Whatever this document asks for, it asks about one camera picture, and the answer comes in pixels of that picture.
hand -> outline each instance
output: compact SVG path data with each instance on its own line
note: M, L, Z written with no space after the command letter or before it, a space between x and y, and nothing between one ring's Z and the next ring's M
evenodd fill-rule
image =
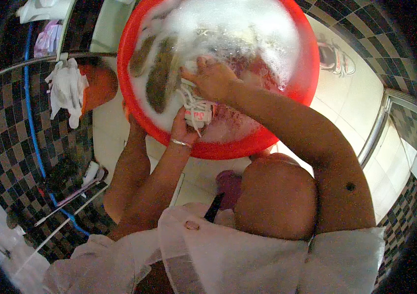
M227 104L230 97L230 84L233 81L239 81L235 73L228 65L210 57L198 57L197 67L196 74L181 67L181 76L196 84L204 99Z
M199 139L199 135L193 127L186 124L184 115L185 107L181 107L174 118L173 127L171 129L171 138L192 145Z

white sneaker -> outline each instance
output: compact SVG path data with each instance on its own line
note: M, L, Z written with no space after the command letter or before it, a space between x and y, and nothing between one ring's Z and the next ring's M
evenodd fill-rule
M320 51L320 68L322 70L332 72L342 78L355 73L353 60L338 45L318 43L318 50Z
M180 94L186 109L184 118L187 124L197 131L199 137L202 137L199 129L208 126L212 122L217 105L195 95L195 87L196 85L192 82L181 78L181 88L176 89L176 91Z

blue hose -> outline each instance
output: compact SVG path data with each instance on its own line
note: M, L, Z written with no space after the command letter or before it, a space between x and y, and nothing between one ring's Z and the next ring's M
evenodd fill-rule
M29 49L30 49L30 39L32 38L32 29L33 29L33 23L30 23L29 31L27 32L27 42L26 42L26 47L25 47L25 61L29 60ZM37 154L37 162L39 164L39 168L42 173L42 176L43 178L46 178L47 175L45 174L45 168L43 166L42 158L40 156L40 151L39 151L39 145L37 143L37 135L35 134L35 128L33 126L32 108L30 107L29 66L28 65L24 67L24 87L25 87L25 104L27 106L27 115L29 117L30 134L32 135L33 147L35 149L35 153ZM56 202L55 196L52 193L50 193L50 198L52 199L52 202L55 205L55 207L57 207L58 203ZM76 219L74 218L74 215L69 214L64 209L60 209L60 211L64 213L64 215L66 215L71 220L76 230L85 234L86 236L90 235L88 232L83 230L76 223Z

white wall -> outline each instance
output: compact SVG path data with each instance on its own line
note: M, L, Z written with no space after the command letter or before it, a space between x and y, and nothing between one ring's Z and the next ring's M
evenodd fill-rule
M11 230L6 225L6 212L0 206L0 247L11 252L11 258L7 258L0 252L0 265L11 281L23 293L43 293L41 281L43 274L50 266L47 259L38 253L24 265L26 259L34 253L34 248L25 244L22 235Z

soap foam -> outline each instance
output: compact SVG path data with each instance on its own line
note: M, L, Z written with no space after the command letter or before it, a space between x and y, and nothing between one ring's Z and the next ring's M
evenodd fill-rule
M222 62L230 58L252 60L258 55L269 67L280 90L288 84L300 51L295 24L276 0L166 0L150 10L140 29L137 50L148 36L157 37L145 62L147 71L138 78L131 77L131 82L141 109L166 132L170 132L182 102L173 93L164 112L157 113L147 101L145 88L148 69L155 63L158 45L164 38L178 37L173 50L180 58L179 65L193 64L200 55L211 55ZM201 140L238 141L259 127L258 122L246 115L219 105L217 116Z

